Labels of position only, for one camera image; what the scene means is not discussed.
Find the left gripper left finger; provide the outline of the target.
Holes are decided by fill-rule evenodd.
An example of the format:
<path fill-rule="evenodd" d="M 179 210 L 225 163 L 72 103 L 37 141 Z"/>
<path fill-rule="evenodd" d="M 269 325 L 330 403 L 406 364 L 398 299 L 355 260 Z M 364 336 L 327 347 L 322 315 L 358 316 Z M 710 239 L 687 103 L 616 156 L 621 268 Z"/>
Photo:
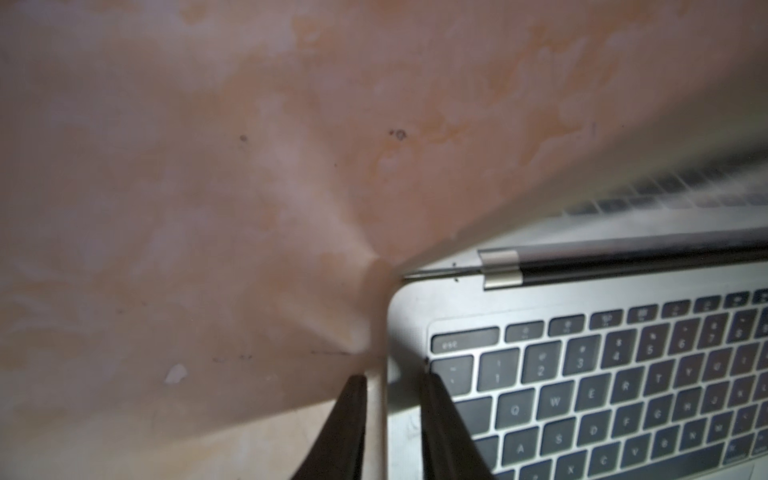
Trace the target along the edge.
<path fill-rule="evenodd" d="M 361 478 L 367 397 L 366 376 L 350 376 L 293 480 Z"/>

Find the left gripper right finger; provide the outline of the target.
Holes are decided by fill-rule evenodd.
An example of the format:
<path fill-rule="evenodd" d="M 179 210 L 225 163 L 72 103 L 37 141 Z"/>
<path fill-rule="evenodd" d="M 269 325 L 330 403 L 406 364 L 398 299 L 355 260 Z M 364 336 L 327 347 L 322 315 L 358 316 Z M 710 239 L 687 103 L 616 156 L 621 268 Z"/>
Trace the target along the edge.
<path fill-rule="evenodd" d="M 424 478 L 493 479 L 439 375 L 422 373 L 419 398 Z"/>

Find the silver laptop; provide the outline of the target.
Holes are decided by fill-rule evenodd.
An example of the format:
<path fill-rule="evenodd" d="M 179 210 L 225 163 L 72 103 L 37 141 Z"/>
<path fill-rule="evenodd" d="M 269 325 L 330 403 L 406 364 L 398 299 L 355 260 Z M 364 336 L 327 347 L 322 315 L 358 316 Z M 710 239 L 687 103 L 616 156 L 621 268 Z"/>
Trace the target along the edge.
<path fill-rule="evenodd" d="M 408 272 L 387 324 L 391 479 L 425 475 L 423 372 L 498 479 L 763 479 L 767 150 Z"/>

